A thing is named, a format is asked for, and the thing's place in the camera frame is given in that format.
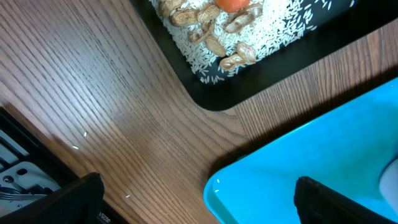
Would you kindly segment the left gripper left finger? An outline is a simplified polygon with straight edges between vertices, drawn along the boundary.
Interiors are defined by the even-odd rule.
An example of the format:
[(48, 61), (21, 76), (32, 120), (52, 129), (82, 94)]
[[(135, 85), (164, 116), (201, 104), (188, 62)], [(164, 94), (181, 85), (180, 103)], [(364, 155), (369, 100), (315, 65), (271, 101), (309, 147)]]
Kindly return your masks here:
[(92, 172), (54, 193), (1, 218), (1, 224), (94, 223), (103, 205), (104, 185)]

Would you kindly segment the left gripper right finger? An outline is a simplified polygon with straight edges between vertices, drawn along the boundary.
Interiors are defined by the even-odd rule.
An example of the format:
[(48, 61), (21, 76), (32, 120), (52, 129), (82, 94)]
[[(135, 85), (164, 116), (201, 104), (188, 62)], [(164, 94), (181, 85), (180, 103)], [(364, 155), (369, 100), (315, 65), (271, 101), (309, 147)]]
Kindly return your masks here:
[(296, 181), (294, 205), (302, 224), (395, 224), (307, 176)]

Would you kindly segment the white plastic fork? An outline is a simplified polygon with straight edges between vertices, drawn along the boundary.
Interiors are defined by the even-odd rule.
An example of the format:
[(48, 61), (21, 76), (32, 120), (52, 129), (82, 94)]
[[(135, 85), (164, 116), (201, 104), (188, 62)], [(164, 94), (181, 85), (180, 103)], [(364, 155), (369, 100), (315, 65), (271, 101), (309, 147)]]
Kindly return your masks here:
[(379, 179), (379, 190), (393, 211), (397, 214), (398, 173), (397, 158), (383, 169)]

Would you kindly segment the orange carrot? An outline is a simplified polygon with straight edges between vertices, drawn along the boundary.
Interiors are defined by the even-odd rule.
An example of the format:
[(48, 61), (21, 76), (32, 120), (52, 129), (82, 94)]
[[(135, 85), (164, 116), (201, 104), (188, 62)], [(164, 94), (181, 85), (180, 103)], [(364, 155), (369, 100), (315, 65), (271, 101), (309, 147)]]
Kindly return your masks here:
[(251, 0), (214, 0), (220, 9), (227, 13), (233, 13), (249, 5)]

